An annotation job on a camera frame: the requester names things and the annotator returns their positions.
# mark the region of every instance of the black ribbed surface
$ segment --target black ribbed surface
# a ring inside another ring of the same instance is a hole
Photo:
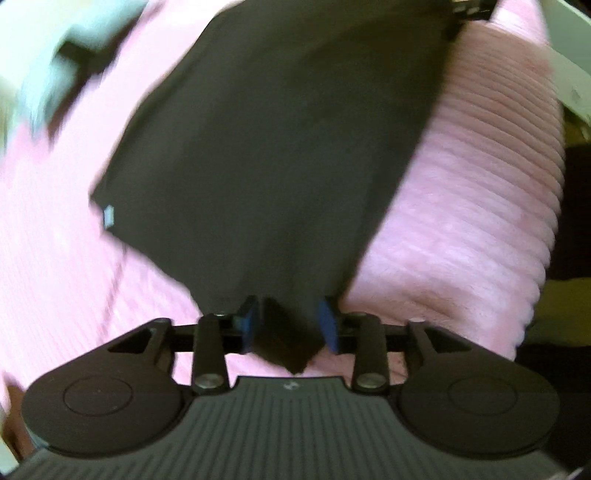
[[[42,451],[10,480],[545,480],[560,470],[541,452],[456,458],[340,378],[295,382],[289,390],[289,379],[241,378],[232,392],[195,401],[177,428],[139,452],[81,460]]]

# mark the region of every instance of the circular pad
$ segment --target circular pad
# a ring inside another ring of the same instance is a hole
[[[97,375],[70,385],[66,389],[64,402],[75,413],[100,417],[125,408],[131,402],[133,393],[127,383]]]
[[[22,414],[38,446],[63,455],[105,456],[164,433],[183,398],[165,372],[133,355],[74,360],[36,380]]]
[[[558,395],[508,360],[446,353],[402,386],[398,408],[421,438],[450,453],[504,458],[540,446],[558,417]]]

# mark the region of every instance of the black t-shirt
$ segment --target black t-shirt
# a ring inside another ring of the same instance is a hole
[[[270,297],[254,350],[300,371],[440,89],[448,0],[245,0],[131,119],[92,194],[203,313]]]

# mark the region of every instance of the light blue fabric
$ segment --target light blue fabric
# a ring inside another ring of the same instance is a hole
[[[70,40],[90,50],[106,47],[113,38],[137,18],[148,0],[96,0],[70,27],[56,32],[32,65],[17,94],[12,124],[26,120],[33,134],[44,128],[76,83],[77,65],[56,56],[60,46]]]

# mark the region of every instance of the pink knit fabric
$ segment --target pink knit fabric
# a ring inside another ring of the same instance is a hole
[[[25,386],[148,320],[192,323],[187,290],[100,234],[88,192],[142,97],[221,2],[169,0],[88,85],[53,149],[24,129],[0,170],[0,368]],[[561,112],[535,0],[501,2],[458,39],[430,125],[347,295],[345,310],[422,317],[514,356],[544,282],[562,182]],[[287,375],[228,356],[230,375]],[[392,377],[404,366],[392,355]],[[175,377],[188,381],[180,355]],[[322,352],[306,375],[348,377]]]

